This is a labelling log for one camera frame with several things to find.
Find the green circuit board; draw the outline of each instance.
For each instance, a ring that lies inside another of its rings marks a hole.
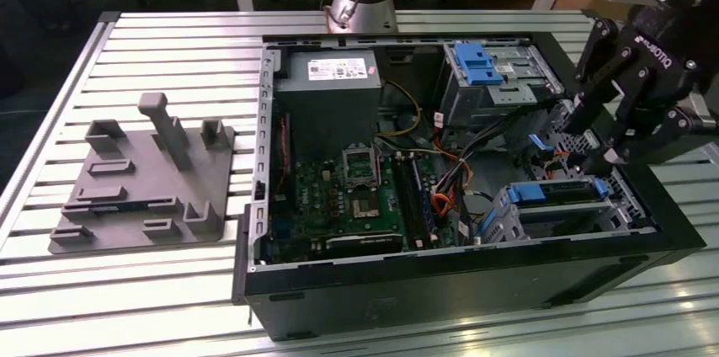
[[[372,174],[369,164],[361,158],[349,161],[347,175],[361,178]],[[268,257],[273,263],[301,262],[317,241],[327,237],[397,233],[404,235],[401,207],[395,192],[392,160],[377,162],[379,184],[376,187],[345,186],[343,158],[323,162],[295,164],[295,204],[292,211],[275,215],[272,222],[273,243]],[[429,157],[419,157],[416,165],[423,185],[429,188],[437,176]],[[449,229],[437,230],[436,246],[453,244]],[[408,250],[404,240],[403,250]]]

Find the sticker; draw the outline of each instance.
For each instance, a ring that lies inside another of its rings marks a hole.
[[[307,63],[307,69],[311,81],[368,78],[364,58],[312,60]]]
[[[459,221],[457,228],[459,228],[459,233],[464,235],[464,237],[469,237],[469,227],[467,226],[464,222]]]
[[[512,68],[511,65],[496,65],[495,70],[499,73],[512,73],[515,71],[515,68]]]
[[[444,128],[445,127],[445,115],[435,111],[435,127]]]

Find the aluminum workbench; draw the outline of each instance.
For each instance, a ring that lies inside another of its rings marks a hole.
[[[579,60],[591,21],[577,12],[400,12],[401,32],[552,32]],[[106,16],[0,198],[0,355],[645,355],[719,351],[719,167],[715,147],[655,173],[708,247],[595,301],[545,311],[345,333],[275,344],[232,306],[237,216],[249,200],[260,37],[319,34],[317,12]],[[224,237],[209,246],[53,256],[93,119],[150,128],[134,104],[161,90],[185,127],[221,117],[237,132]]]

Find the motherboard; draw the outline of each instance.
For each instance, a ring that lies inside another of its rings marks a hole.
[[[452,227],[431,213],[429,155],[376,157],[372,148],[349,147],[341,157],[295,163],[292,180],[288,204],[273,212],[270,263],[453,245]]]

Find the ram slot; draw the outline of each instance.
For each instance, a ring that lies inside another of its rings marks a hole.
[[[417,195],[419,195],[419,204],[420,204],[424,226],[427,226],[427,230],[429,233],[435,233],[437,230],[437,226],[435,225],[435,218],[432,217],[432,214],[431,214],[429,193],[424,189],[423,173],[419,170],[419,165],[416,164],[415,158],[411,158],[411,165],[412,165],[412,174],[415,175],[415,184],[416,184],[416,190],[417,190]]]
[[[411,163],[404,158],[399,157],[392,160],[392,174],[395,175],[396,198],[403,213],[407,244],[411,249],[421,250],[431,243],[429,233],[421,212],[421,193],[416,188]]]

